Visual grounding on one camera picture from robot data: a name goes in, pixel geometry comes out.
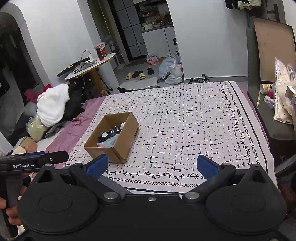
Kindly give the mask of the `person's left hand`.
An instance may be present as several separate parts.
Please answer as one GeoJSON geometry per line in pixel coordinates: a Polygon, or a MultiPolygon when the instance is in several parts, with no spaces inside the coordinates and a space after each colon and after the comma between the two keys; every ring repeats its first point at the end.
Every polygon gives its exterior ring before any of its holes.
{"type": "Polygon", "coordinates": [[[0,209],[6,210],[6,214],[8,215],[8,221],[10,224],[17,226],[22,225],[22,221],[20,220],[18,215],[17,206],[6,208],[6,200],[0,197],[0,209]]]}

